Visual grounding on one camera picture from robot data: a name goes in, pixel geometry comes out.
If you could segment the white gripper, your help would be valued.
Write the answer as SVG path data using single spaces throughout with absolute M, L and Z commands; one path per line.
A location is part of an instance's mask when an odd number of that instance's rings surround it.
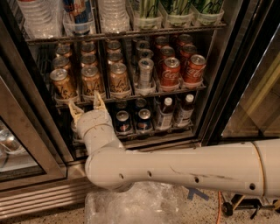
M 70 100 L 68 103 L 74 123 L 77 123 L 77 133 L 81 139 L 92 129 L 100 125 L 112 126 L 112 119 L 98 91 L 94 91 L 94 110 L 84 111 Z

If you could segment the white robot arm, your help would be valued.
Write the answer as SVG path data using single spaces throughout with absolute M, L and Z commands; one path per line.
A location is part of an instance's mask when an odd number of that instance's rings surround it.
M 123 191 L 153 181 L 245 195 L 280 198 L 280 139 L 199 147 L 126 150 L 99 93 L 88 112 L 68 103 L 87 149 L 85 173 L 94 185 Z

